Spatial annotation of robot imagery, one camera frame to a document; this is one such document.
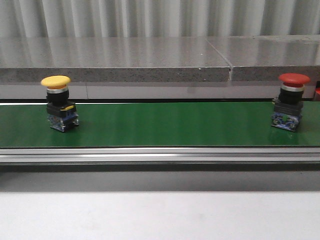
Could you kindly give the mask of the yellow mushroom push button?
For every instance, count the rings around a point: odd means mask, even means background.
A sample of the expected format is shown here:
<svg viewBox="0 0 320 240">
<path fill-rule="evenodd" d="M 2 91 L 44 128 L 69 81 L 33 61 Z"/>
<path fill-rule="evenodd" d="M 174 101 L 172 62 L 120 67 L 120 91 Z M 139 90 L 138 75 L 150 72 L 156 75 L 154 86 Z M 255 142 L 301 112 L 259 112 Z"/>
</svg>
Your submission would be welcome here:
<svg viewBox="0 0 320 240">
<path fill-rule="evenodd" d="M 48 76 L 40 82 L 46 87 L 49 125 L 60 132 L 66 132 L 79 125 L 76 104 L 69 100 L 70 82 L 71 79 L 65 75 Z"/>
</svg>

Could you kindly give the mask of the red mushroom push button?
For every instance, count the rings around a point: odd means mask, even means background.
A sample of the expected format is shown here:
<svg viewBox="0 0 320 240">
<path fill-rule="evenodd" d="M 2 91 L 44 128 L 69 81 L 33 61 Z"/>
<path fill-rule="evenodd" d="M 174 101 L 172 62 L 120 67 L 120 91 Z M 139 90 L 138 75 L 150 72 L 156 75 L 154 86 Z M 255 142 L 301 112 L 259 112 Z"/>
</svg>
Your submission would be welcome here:
<svg viewBox="0 0 320 240">
<path fill-rule="evenodd" d="M 300 73 L 284 73 L 278 79 L 282 85 L 278 97 L 272 101 L 271 126 L 295 132 L 302 119 L 305 84 L 311 79 Z"/>
</svg>

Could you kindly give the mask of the green conveyor belt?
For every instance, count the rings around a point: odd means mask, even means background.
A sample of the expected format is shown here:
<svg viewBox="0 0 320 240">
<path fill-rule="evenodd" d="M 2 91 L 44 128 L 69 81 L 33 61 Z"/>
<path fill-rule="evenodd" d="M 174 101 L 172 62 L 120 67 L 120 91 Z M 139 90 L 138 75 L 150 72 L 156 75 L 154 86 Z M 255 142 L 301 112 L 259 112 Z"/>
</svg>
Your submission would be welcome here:
<svg viewBox="0 0 320 240">
<path fill-rule="evenodd" d="M 163 102 L 78 104 L 79 126 L 50 128 L 45 105 L 3 105 L 3 148 L 318 146 L 320 104 L 306 101 L 291 132 L 272 127 L 273 104 Z"/>
</svg>

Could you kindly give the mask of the grey stone slab right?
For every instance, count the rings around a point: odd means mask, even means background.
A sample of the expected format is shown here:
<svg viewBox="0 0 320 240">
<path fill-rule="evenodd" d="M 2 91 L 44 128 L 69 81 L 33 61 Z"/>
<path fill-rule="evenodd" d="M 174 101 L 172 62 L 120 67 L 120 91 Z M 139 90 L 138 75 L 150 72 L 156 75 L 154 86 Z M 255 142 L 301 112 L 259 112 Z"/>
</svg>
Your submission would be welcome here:
<svg viewBox="0 0 320 240">
<path fill-rule="evenodd" d="M 284 73 L 320 79 L 319 35 L 208 37 L 230 65 L 232 82 L 276 82 Z"/>
</svg>

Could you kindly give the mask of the grey stone slab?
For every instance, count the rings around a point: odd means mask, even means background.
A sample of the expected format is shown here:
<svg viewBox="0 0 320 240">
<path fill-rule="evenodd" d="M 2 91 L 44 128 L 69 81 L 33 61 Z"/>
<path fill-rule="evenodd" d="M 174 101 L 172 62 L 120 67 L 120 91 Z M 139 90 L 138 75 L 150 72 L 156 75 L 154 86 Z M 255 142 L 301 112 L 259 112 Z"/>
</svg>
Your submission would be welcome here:
<svg viewBox="0 0 320 240">
<path fill-rule="evenodd" d="M 226 82 L 230 67 L 203 37 L 3 37 L 0 81 Z"/>
<path fill-rule="evenodd" d="M 276 82 L 284 73 L 320 79 L 319 35 L 208 37 L 230 65 L 232 82 Z"/>
</svg>

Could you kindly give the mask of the grey stone slab left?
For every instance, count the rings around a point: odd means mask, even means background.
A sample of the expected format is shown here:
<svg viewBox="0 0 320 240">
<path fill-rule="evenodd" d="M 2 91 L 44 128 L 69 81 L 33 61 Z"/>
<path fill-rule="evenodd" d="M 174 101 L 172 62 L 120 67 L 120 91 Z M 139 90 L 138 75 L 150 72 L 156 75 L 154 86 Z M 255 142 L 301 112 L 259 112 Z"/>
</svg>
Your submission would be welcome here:
<svg viewBox="0 0 320 240">
<path fill-rule="evenodd" d="M 230 67 L 203 37 L 3 37 L 0 81 L 226 82 Z"/>
</svg>

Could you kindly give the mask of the orange red object at edge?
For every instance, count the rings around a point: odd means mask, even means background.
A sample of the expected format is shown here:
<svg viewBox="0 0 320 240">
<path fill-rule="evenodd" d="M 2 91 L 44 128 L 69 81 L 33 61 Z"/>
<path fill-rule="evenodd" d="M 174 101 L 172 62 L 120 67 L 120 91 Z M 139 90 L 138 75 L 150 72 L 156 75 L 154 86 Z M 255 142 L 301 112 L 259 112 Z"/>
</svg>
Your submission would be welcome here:
<svg viewBox="0 0 320 240">
<path fill-rule="evenodd" d="M 316 82 L 314 95 L 313 95 L 313 101 L 320 101 L 320 81 Z"/>
</svg>

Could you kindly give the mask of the white corrugated curtain backdrop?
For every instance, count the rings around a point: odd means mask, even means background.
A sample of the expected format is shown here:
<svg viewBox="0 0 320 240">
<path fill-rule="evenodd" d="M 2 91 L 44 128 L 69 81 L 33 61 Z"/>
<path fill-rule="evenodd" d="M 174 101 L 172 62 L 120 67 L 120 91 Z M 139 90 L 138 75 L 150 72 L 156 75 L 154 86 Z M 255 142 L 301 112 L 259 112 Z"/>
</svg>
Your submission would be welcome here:
<svg viewBox="0 0 320 240">
<path fill-rule="evenodd" d="M 3 0 L 2 37 L 317 35 L 317 0 Z"/>
</svg>

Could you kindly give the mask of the silver aluminium conveyor rail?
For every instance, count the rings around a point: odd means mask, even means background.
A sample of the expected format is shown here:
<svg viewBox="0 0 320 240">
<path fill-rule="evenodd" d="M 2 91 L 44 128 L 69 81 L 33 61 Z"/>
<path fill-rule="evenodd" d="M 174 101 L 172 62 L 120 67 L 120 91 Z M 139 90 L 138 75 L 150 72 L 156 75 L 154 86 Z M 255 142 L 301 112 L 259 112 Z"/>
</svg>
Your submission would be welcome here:
<svg viewBox="0 0 320 240">
<path fill-rule="evenodd" d="M 318 162 L 319 147 L 2 148 L 2 164 Z"/>
</svg>

